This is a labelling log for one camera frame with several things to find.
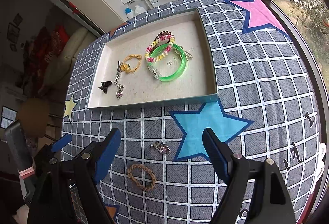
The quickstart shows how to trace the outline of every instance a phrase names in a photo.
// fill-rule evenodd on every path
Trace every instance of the black hair clip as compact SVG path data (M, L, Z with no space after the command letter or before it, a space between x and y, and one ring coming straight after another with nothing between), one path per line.
M107 88L112 84L113 84L112 81L102 82L102 85L99 87L99 89L102 89L103 92L106 94L107 93Z

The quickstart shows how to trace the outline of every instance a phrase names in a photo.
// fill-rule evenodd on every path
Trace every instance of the pink star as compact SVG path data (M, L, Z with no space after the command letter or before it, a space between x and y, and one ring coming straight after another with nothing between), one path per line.
M223 0L246 11L243 33L273 27L288 36L282 25L261 0Z

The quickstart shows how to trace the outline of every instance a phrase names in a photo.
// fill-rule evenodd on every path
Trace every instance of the white bottle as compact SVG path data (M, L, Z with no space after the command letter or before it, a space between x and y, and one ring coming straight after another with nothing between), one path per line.
M142 14L143 12L145 12L145 8L139 5L135 6L135 16Z
M134 12L130 9L130 8L126 8L125 9L125 12L126 12L126 14L127 14L127 18L130 20L131 18L133 18L134 17Z

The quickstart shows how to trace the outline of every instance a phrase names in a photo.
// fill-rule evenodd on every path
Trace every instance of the yellow star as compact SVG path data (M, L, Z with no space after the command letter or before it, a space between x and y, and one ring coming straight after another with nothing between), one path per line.
M72 115L72 110L78 103L73 101L73 95L71 96L70 100L65 101L65 111L64 111L64 116L68 116L69 120L71 121L71 115Z

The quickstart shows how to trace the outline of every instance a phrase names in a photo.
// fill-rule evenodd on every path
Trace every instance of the beige hair tie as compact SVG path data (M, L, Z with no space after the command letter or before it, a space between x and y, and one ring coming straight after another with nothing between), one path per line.
M151 179L152 179L152 183L149 187L144 187L143 185L141 185L136 178L133 177L132 175L132 171L135 169L135 168L141 168L142 170L146 171L150 176L151 176ZM131 165L131 167L128 168L127 170L127 175L129 178L131 178L131 180L133 182L135 182L135 184L141 188L143 191L149 191L149 190L153 190L155 184L157 183L157 179L154 175L154 173L152 172L151 169L149 169L148 167L142 165L142 164L133 164Z

